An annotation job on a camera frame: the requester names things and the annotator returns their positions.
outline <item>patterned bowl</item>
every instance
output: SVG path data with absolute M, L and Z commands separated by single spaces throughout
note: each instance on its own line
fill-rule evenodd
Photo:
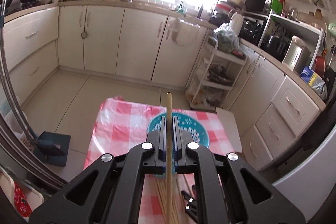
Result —
M 147 132 L 152 132 L 161 128 L 161 117 L 166 116 L 166 112 L 156 115 L 147 127 Z M 191 133 L 193 140 L 209 148 L 209 136 L 204 127 L 194 118 L 180 112 L 172 112 L 172 116 L 177 116 L 180 129 Z

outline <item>kitchen cabinet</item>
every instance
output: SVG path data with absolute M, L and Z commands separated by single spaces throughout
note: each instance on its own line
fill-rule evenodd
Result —
M 253 126 L 269 107 L 285 76 L 264 58 L 259 58 L 243 90 L 230 108 L 240 136 Z
M 252 126 L 241 139 L 241 147 L 247 162 L 257 171 L 273 160 L 256 126 Z
M 298 137 L 316 119 L 320 109 L 291 78 L 286 77 L 273 105 Z
M 4 25 L 8 70 L 58 37 L 58 7 L 18 17 Z
M 207 29 L 200 27 L 191 45 L 179 46 L 170 35 L 170 24 L 175 21 L 169 17 L 157 56 L 152 82 L 164 85 L 185 87 L 196 58 L 204 41 Z
M 164 15 L 125 9 L 117 75 L 151 81 L 166 21 Z
M 19 63 L 9 73 L 15 95 L 21 104 L 34 89 L 58 66 L 56 42 L 50 42 Z M 0 87 L 0 103 L 6 100 L 6 95 Z
M 84 69 L 86 5 L 62 6 L 59 9 L 58 60 L 60 66 Z
M 84 40 L 85 70 L 115 74 L 124 8 L 88 6 Z
M 256 123 L 256 127 L 274 159 L 281 155 L 296 138 L 272 104 Z
M 235 100 L 237 99 L 238 95 L 243 90 L 247 80 L 250 78 L 252 71 L 254 70 L 260 55 L 257 52 L 254 52 L 251 48 L 240 44 L 243 52 L 247 55 L 246 64 L 244 65 L 233 89 L 229 92 L 227 97 L 224 99 L 222 108 L 229 110 Z

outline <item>pink checkered tablecloth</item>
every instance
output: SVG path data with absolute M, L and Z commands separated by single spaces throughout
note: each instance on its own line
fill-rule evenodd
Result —
M 213 153 L 226 155 L 234 151 L 216 114 L 182 109 L 173 109 L 173 111 L 189 115 L 202 124 L 209 135 L 209 149 Z M 166 112 L 166 108 L 162 106 L 144 105 L 113 98 L 106 99 L 100 105 L 93 126 L 84 169 L 104 153 L 111 153 L 114 156 L 122 155 L 128 153 L 133 146 L 145 142 L 147 127 L 151 119 L 162 112 Z M 187 175 L 186 177 L 189 187 L 191 187 L 193 176 Z M 151 183 L 153 179 L 153 176 L 146 175 L 138 223 L 164 223 L 156 190 Z M 178 180 L 180 187 L 187 190 L 182 175 L 178 175 Z

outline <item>wall cabinet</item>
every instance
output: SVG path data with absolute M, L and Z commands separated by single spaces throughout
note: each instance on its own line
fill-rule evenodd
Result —
M 281 70 L 264 58 L 259 58 L 249 80 L 230 108 L 235 115 L 240 136 L 244 136 L 260 119 L 284 78 Z
M 84 40 L 87 6 L 62 6 L 59 9 L 58 60 L 60 66 L 84 69 Z
M 169 17 L 157 56 L 152 82 L 185 87 L 196 58 L 204 41 L 207 29 L 200 27 L 195 41 L 188 46 L 179 46 L 170 35 L 170 24 L 176 20 Z
M 247 162 L 255 170 L 263 168 L 273 160 L 256 126 L 252 126 L 241 139 L 241 146 Z
M 85 20 L 84 68 L 115 74 L 124 8 L 88 6 Z
M 250 78 L 252 71 L 254 70 L 260 55 L 254 52 L 249 47 L 246 47 L 243 44 L 240 44 L 240 47 L 243 49 L 244 53 L 247 55 L 246 64 L 243 67 L 233 89 L 230 91 L 228 96 L 223 101 L 222 108 L 229 110 L 241 91 L 243 90 L 247 80 Z
M 151 81 L 166 21 L 164 15 L 125 9 L 117 75 Z

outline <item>wooden stick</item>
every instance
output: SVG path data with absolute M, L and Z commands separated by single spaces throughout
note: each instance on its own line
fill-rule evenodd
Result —
M 166 141 L 166 224 L 172 224 L 172 133 L 171 93 L 167 93 L 167 141 Z

